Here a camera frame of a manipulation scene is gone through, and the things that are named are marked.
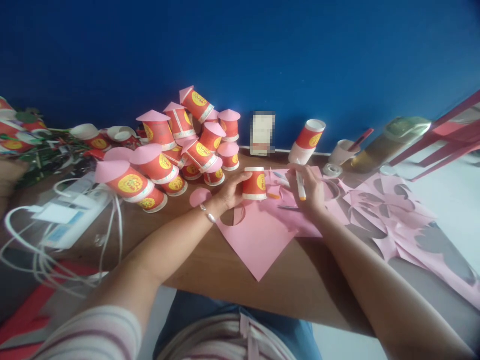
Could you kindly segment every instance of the hand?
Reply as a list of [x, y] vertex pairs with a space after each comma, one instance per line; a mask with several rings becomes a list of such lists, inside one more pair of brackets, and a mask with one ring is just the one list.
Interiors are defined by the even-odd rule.
[[223, 202], [227, 207], [227, 210], [233, 209], [237, 205], [240, 205], [240, 203], [244, 200], [242, 197], [242, 187], [240, 184], [251, 177], [251, 172], [242, 172], [235, 175], [229, 179], [225, 185], [223, 185], [220, 192], [213, 198], [218, 198], [221, 202]]
[[[307, 216], [317, 215], [325, 212], [325, 191], [324, 183], [320, 180], [312, 171], [312, 168], [308, 165], [288, 164], [290, 169], [286, 178], [290, 183], [290, 188], [295, 197], [296, 204]], [[306, 200], [301, 201], [299, 198], [299, 186], [297, 184], [297, 174], [300, 172], [303, 176], [303, 182], [305, 184]]]

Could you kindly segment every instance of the striped sleeve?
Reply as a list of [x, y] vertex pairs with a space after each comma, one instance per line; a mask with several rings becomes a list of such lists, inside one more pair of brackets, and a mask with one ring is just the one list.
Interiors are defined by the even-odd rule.
[[38, 350], [34, 360], [135, 360], [142, 345], [137, 317], [117, 306], [100, 306], [75, 316]]

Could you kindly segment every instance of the blue wall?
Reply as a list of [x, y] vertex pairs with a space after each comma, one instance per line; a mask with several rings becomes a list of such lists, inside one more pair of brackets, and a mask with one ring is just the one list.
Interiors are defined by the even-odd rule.
[[318, 150], [399, 115], [438, 119], [480, 89], [480, 5], [403, 1], [9, 1], [0, 94], [48, 125], [135, 125], [190, 85], [218, 110], [277, 113], [276, 146]]

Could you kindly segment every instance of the left hand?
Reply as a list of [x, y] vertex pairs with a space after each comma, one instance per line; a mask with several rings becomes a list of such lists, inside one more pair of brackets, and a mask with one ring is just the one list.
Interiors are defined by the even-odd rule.
[[243, 201], [242, 197], [242, 187], [240, 184], [245, 180], [248, 180], [252, 177], [251, 172], [242, 172], [231, 179], [229, 179], [225, 185], [223, 185], [220, 192], [214, 196], [219, 201], [225, 204], [227, 209], [233, 209], [234, 207], [240, 205]]

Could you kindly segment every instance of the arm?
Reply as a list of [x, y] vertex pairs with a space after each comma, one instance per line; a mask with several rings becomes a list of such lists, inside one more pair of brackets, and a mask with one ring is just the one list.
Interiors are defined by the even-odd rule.
[[300, 171], [305, 182], [307, 201], [300, 201], [294, 173], [288, 174], [298, 206], [323, 234], [325, 244], [389, 357], [475, 359], [470, 348], [440, 314], [327, 211], [323, 183], [310, 167], [296, 164], [290, 167]]
[[[242, 201], [239, 184], [252, 173], [229, 180], [212, 199], [205, 202], [216, 219]], [[187, 260], [212, 228], [205, 212], [195, 208], [148, 236], [113, 270], [87, 299], [82, 311], [102, 305], [125, 308], [136, 315], [145, 332], [160, 285]]]

